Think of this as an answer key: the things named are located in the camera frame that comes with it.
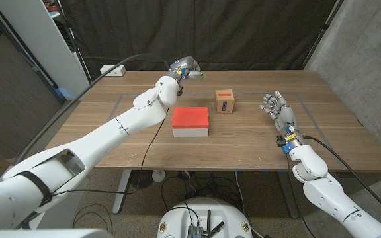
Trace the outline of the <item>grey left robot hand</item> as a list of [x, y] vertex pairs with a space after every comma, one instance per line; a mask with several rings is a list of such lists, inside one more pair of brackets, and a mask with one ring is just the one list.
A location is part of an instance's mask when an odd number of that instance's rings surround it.
[[198, 62], [192, 56], [185, 56], [174, 61], [170, 65], [167, 76], [174, 78], [177, 82], [185, 79], [204, 78]]

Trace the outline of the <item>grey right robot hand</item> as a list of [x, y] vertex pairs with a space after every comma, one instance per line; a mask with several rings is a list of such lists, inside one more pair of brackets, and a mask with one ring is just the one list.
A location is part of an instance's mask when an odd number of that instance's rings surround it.
[[298, 131], [294, 113], [279, 91], [275, 91], [274, 95], [266, 94], [263, 97], [263, 104], [259, 107], [273, 119], [281, 135], [289, 136]]

